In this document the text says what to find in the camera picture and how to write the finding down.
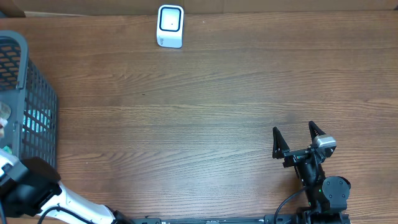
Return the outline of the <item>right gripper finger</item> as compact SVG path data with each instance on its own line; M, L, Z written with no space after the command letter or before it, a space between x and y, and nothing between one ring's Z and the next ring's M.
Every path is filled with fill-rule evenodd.
M273 150L272 150L272 158L273 159L283 159L285 153L290 152L290 148L287 145L285 139L280 133L277 127L273 127Z
M313 144L321 144L325 138L325 133L315 124L314 121L308 123L308 128Z

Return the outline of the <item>teal snack bar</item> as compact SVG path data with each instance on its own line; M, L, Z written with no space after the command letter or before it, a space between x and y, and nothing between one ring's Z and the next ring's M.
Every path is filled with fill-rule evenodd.
M22 138L52 141L53 114L51 110L25 110L22 122Z

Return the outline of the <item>green capped white jar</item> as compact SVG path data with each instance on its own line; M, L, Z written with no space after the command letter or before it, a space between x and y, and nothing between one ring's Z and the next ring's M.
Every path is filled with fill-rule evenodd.
M9 119L10 116L11 116L10 106L1 101L0 102L0 117L2 119Z

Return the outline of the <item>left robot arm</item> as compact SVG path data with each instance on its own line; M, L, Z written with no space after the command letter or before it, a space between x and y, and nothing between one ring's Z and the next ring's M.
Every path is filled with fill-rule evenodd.
M20 160L1 149L1 223L39 216L65 223L132 223L117 210L93 203L65 187L59 173L39 157Z

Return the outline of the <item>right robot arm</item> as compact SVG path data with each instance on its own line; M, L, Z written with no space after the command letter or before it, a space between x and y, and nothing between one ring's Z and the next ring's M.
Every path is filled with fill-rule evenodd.
M347 209L351 183L342 176L325 175L322 163L332 156L336 149L334 137L322 131L313 121L308 123L312 143L305 149L291 151L277 127L272 129L272 157L282 159L285 168L293 167L302 188L287 197L269 220L272 223L350 223ZM293 215L279 215L283 206L305 193L308 206L300 207Z

